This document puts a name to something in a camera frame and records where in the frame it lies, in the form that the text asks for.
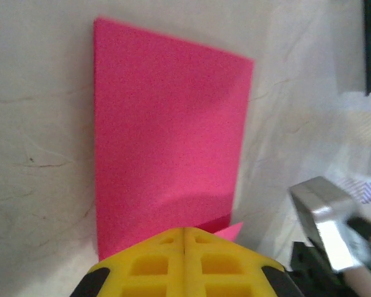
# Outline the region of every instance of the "pink foam sheet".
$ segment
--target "pink foam sheet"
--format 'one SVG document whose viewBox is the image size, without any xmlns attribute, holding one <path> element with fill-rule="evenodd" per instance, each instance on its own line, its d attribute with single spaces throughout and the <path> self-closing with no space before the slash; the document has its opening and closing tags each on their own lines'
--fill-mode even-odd
<svg viewBox="0 0 371 297">
<path fill-rule="evenodd" d="M 225 229 L 222 229 L 220 231 L 217 231 L 215 235 L 217 235 L 218 237 L 227 239 L 229 241 L 235 241 L 239 232 L 241 232 L 242 226 L 243 226 L 243 223 L 240 222 L 238 224 L 235 224 Z"/>
<path fill-rule="evenodd" d="M 253 62 L 104 18 L 94 39 L 100 259 L 168 228 L 226 228 Z"/>
</svg>

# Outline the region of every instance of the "square hole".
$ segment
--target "square hole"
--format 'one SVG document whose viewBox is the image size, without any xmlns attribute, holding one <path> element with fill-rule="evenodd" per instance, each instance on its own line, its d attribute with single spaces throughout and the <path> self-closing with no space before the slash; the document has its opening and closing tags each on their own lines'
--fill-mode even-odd
<svg viewBox="0 0 371 297">
<path fill-rule="evenodd" d="M 251 297 L 250 285 L 206 284 L 206 297 Z"/>
<path fill-rule="evenodd" d="M 142 256 L 135 260 L 130 275 L 168 274 L 168 258 L 160 255 Z"/>
<path fill-rule="evenodd" d="M 126 286 L 121 297 L 166 297 L 166 286 Z"/>
<path fill-rule="evenodd" d="M 241 263 L 226 254 L 205 254 L 201 258 L 203 274 L 242 274 Z"/>
</svg>

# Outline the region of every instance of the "pink triangle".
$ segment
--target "pink triangle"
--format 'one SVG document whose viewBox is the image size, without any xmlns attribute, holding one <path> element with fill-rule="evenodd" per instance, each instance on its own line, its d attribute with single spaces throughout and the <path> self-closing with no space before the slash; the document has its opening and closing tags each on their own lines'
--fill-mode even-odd
<svg viewBox="0 0 371 297">
<path fill-rule="evenodd" d="M 241 232 L 242 226 L 243 226 L 243 222 L 240 222 L 238 224 L 229 226 L 225 229 L 222 229 L 216 232 L 215 235 L 217 235 L 218 237 L 227 239 L 229 241 L 235 241 L 239 232 Z"/>
<path fill-rule="evenodd" d="M 99 18 L 100 259 L 178 226 L 229 225 L 253 62 Z"/>
</svg>

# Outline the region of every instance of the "yellow plastic part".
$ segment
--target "yellow plastic part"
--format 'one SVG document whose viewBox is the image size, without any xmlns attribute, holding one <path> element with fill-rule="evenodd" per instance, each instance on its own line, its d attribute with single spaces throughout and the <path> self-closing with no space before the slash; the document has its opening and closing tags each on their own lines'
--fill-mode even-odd
<svg viewBox="0 0 371 297">
<path fill-rule="evenodd" d="M 98 297 L 276 297 L 261 268 L 281 264 L 197 228 L 160 233 L 93 266 Z"/>
</svg>

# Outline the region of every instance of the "textured white surface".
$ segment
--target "textured white surface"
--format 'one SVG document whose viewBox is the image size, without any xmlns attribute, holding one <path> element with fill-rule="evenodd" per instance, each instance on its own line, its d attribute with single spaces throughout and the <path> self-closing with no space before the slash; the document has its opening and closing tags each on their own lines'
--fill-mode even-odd
<svg viewBox="0 0 371 297">
<path fill-rule="evenodd" d="M 286 262 L 286 189 L 363 175 L 358 0 L 0 1 L 0 296 L 68 296 L 97 261 L 92 22 L 133 22 L 256 59 L 234 221 Z"/>
</svg>

